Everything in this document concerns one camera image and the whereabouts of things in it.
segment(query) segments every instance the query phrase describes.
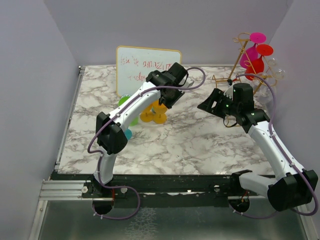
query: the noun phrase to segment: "screw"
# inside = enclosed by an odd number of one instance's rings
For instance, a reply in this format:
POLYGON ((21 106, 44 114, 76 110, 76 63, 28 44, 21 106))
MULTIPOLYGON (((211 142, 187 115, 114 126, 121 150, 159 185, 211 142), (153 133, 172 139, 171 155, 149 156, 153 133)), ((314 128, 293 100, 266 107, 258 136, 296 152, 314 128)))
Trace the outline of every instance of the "screw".
POLYGON ((125 194, 125 193, 128 191, 128 188, 122 187, 122 188, 120 188, 120 191, 121 191, 123 194, 125 194))
POLYGON ((214 190, 216 193, 220 192, 220 186, 219 186, 219 185, 214 185, 213 190, 214 190))
POLYGON ((81 188, 81 192, 83 194, 86 194, 88 192, 88 187, 87 186, 84 186, 83 188, 81 188))

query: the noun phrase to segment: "marble countertop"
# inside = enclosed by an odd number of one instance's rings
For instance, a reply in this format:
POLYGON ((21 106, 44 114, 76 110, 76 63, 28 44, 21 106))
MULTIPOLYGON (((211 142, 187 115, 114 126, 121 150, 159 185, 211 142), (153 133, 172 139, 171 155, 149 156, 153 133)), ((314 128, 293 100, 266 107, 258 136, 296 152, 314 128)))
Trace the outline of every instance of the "marble countertop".
MULTIPOLYGON (((206 82, 185 95, 166 112, 167 122, 142 122, 130 126, 133 136, 115 161, 115 174, 211 175, 231 174, 250 169, 257 174, 273 174, 259 146, 241 127, 226 128, 223 120, 197 109, 216 87, 216 78, 228 76, 231 67, 203 67, 206 82)), ((243 73, 236 68, 235 73, 243 73)), ((192 70, 197 85, 202 73, 192 70)), ((226 90, 228 85, 218 87, 226 90)), ((95 135, 96 117, 118 106, 116 67, 88 66, 59 165, 59 174, 92 174, 98 154, 88 154, 95 135)))

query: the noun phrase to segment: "whiteboard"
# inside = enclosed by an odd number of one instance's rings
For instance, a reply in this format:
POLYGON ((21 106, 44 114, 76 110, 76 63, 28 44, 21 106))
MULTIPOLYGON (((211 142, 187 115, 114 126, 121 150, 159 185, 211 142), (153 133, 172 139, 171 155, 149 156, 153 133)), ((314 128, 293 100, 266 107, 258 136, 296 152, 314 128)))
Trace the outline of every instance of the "whiteboard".
POLYGON ((118 46, 116 49, 116 94, 133 95, 154 70, 163 72, 174 63, 181 64, 178 50, 118 46))

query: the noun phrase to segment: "orange object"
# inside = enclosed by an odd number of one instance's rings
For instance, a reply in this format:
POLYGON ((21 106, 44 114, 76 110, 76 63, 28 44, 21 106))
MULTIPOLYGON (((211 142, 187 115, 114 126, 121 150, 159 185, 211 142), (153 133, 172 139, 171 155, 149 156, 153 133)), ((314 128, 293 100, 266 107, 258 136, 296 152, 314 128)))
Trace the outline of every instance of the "orange object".
MULTIPOLYGON (((265 64, 264 64, 264 61, 262 60, 262 55, 254 60, 252 62, 252 66, 248 66, 248 68, 245 70, 244 73, 246 74, 258 74, 258 73, 261 73, 265 70, 265 64)), ((246 79, 252 81, 255 77, 254 76, 245 76, 246 79)))
POLYGON ((149 123, 154 119, 154 113, 152 111, 143 111, 140 114, 141 121, 149 123))
POLYGON ((152 108, 152 104, 150 104, 143 112, 140 114, 141 121, 145 123, 149 123, 154 119, 154 113, 150 111, 152 108))
POLYGON ((274 49, 268 44, 259 44, 256 47, 256 51, 262 56, 270 56, 274 53, 274 49))
POLYGON ((153 110, 155 111, 155 115, 153 117, 153 121, 156 124, 164 124, 167 121, 167 116, 165 112, 168 110, 165 105, 159 105, 159 101, 155 101, 152 103, 153 110))
POLYGON ((152 103, 145 108, 142 112, 149 112, 152 109, 152 103))

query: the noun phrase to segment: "whiteboard frame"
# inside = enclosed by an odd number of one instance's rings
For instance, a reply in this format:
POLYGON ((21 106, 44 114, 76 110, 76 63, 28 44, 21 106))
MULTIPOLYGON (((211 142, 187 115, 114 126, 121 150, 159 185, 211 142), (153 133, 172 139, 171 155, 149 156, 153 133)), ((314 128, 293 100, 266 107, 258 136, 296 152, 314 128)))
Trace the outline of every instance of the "whiteboard frame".
POLYGON ((116 48, 115 52, 115 93, 117 96, 121 97, 118 94, 118 49, 119 48, 128 48, 128 49, 149 49, 149 50, 160 50, 160 51, 168 51, 168 52, 178 52, 180 54, 180 61, 179 64, 182 63, 182 53, 179 50, 173 50, 173 49, 162 49, 162 48, 153 48, 153 47, 143 47, 143 46, 125 46, 120 45, 116 48))

